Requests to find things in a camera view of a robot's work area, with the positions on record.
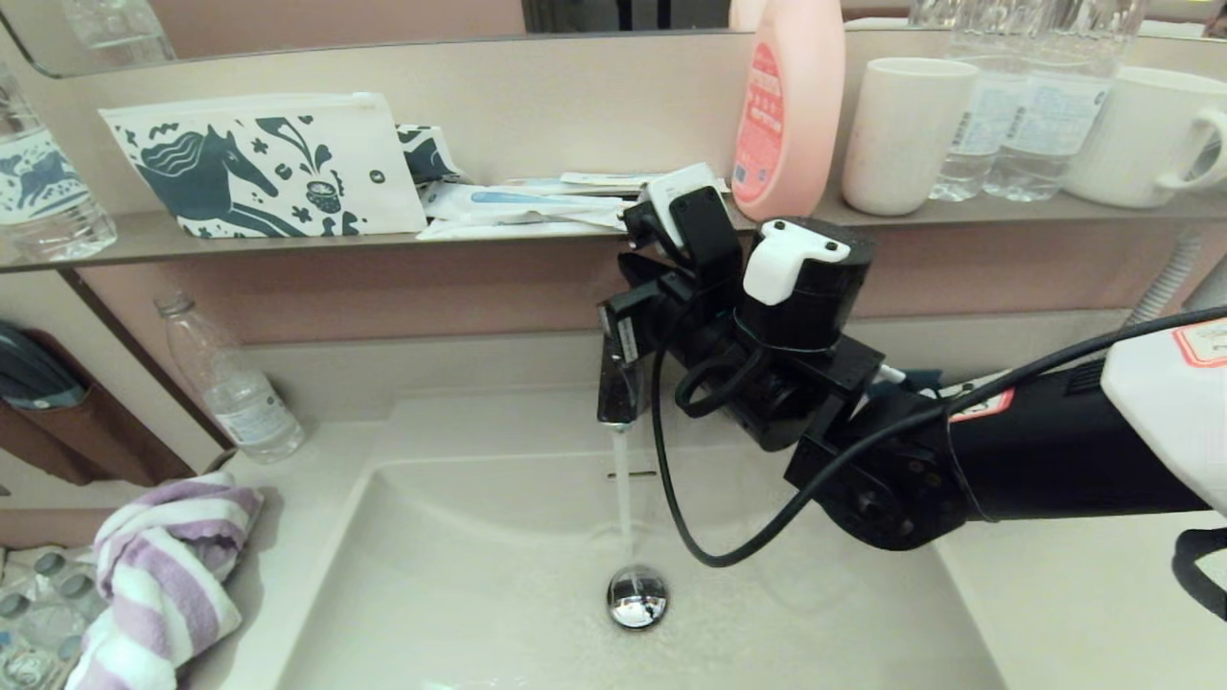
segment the bathroom shelf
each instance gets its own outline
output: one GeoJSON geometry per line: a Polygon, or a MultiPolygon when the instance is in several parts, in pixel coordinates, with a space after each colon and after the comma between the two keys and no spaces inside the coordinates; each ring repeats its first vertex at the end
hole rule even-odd
{"type": "MultiPolygon", "coordinates": [[[[733,211],[737,230],[750,231],[755,223],[733,211]]],[[[1016,204],[980,196],[962,204],[931,201],[919,211],[899,217],[861,214],[848,206],[837,190],[826,194],[814,212],[815,217],[845,227],[865,230],[972,228],[994,225],[1032,223],[1115,223],[1135,228],[1184,222],[1227,220],[1227,190],[1178,196],[1167,206],[1148,211],[1131,211],[1101,206],[1065,194],[1038,204],[1016,204]]],[[[498,239],[455,239],[422,242],[415,235],[364,235],[357,237],[312,237],[282,239],[198,239],[184,233],[166,212],[144,212],[118,216],[119,239],[103,252],[81,260],[29,263],[16,259],[0,265],[0,273],[58,270],[83,266],[142,264],[223,257],[263,257],[358,249],[389,249],[443,244],[534,244],[541,242],[610,242],[621,243],[615,232],[594,232],[585,236],[519,237],[498,239]]]]}

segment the white mug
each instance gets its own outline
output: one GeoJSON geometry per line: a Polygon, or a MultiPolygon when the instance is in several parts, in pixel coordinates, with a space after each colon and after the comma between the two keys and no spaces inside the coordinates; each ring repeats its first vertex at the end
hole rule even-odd
{"type": "Polygon", "coordinates": [[[1152,209],[1177,192],[1227,178],[1227,156],[1191,172],[1212,134],[1227,141],[1227,83],[1148,68],[1121,68],[1077,156],[1065,190],[1090,201],[1152,209]]]}
{"type": "Polygon", "coordinates": [[[870,60],[844,158],[848,204],[902,216],[929,199],[979,71],[953,60],[870,60]]]}

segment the hose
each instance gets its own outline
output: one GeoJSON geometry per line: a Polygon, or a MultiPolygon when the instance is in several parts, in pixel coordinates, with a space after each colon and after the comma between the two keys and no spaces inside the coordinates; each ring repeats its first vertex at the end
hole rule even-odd
{"type": "Polygon", "coordinates": [[[1172,257],[1167,260],[1167,265],[1163,266],[1163,271],[1158,274],[1158,277],[1151,284],[1150,290],[1146,291],[1146,295],[1134,307],[1134,313],[1129,314],[1129,318],[1125,319],[1124,327],[1129,328],[1130,325],[1146,323],[1162,316],[1167,306],[1172,303],[1175,293],[1188,282],[1189,275],[1198,264],[1198,257],[1200,255],[1201,233],[1193,228],[1180,231],[1180,235],[1175,238],[1175,248],[1172,249],[1172,257]]]}

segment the mirror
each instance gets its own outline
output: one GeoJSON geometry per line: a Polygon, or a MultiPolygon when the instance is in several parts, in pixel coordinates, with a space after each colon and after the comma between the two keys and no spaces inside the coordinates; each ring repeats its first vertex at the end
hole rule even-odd
{"type": "MultiPolygon", "coordinates": [[[[0,0],[0,15],[42,71],[72,76],[168,60],[344,45],[631,31],[752,31],[767,0],[0,0]]],[[[897,17],[913,2],[842,0],[844,17],[897,17]]],[[[1152,0],[1147,16],[1191,22],[1223,0],[1152,0]]]]}

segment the red label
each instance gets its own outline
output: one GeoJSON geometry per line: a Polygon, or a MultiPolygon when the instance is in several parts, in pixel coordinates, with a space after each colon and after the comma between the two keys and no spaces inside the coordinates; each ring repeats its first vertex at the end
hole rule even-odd
{"type": "Polygon", "coordinates": [[[775,55],[760,43],[750,65],[746,109],[737,133],[737,158],[733,168],[733,192],[753,201],[775,177],[784,147],[784,85],[775,55]]]}
{"type": "Polygon", "coordinates": [[[987,417],[989,415],[999,415],[1010,409],[1010,403],[1014,403],[1014,388],[1006,390],[1000,395],[994,395],[993,398],[984,400],[979,405],[972,405],[971,408],[950,417],[950,421],[952,422],[967,421],[969,419],[987,417]]]}
{"type": "Polygon", "coordinates": [[[1227,319],[1178,328],[1172,335],[1189,366],[1227,367],[1227,319]]]}

